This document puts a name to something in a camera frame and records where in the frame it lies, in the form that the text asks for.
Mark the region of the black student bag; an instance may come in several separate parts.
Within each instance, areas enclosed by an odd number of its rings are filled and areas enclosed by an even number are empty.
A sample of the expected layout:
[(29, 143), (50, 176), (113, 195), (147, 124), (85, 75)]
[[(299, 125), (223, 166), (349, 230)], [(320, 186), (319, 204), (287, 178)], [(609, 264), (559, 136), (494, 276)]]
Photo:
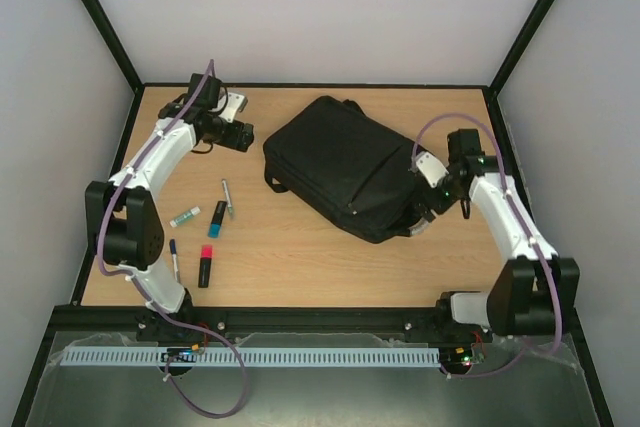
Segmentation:
[(424, 147), (352, 101), (321, 96), (263, 144), (264, 178), (337, 228), (379, 244), (409, 237), (421, 220), (411, 156)]

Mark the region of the blue-capped white pen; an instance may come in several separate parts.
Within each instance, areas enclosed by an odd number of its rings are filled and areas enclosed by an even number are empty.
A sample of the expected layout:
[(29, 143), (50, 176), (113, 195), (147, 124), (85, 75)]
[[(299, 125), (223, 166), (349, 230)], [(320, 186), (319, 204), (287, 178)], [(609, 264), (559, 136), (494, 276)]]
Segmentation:
[(170, 254), (171, 254), (171, 259), (172, 259), (172, 268), (173, 268), (174, 278), (178, 283), (181, 283), (181, 276), (180, 276), (180, 270), (179, 270), (179, 261), (178, 261), (178, 253), (177, 253), (177, 246), (176, 246), (175, 239), (170, 239), (169, 240), (169, 249), (170, 249)]

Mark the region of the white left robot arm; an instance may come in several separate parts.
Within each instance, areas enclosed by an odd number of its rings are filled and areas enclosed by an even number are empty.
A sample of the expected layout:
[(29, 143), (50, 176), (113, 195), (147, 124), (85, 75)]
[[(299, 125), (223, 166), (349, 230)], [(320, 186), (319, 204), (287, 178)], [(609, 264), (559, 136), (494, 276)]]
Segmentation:
[(156, 199), (198, 144), (248, 150), (253, 127), (237, 118), (247, 103), (211, 71), (193, 75), (187, 92), (160, 109), (152, 133), (132, 159), (85, 190), (88, 244), (100, 272), (124, 277), (152, 311), (177, 313), (187, 296), (162, 256), (165, 236)]

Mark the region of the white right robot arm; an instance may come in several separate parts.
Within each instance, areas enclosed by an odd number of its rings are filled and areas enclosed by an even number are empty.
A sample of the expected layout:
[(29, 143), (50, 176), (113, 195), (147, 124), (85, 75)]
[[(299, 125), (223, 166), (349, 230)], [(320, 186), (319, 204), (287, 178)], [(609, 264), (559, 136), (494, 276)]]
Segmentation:
[(412, 170), (423, 221), (459, 205), (468, 218), (477, 209), (499, 250), (503, 268), (488, 292), (449, 292), (436, 326), (455, 339), (471, 324), (500, 336), (561, 337), (580, 278), (575, 260), (563, 258), (544, 238), (521, 201), (502, 156), (484, 152), (475, 129), (447, 137), (448, 160), (415, 151)]

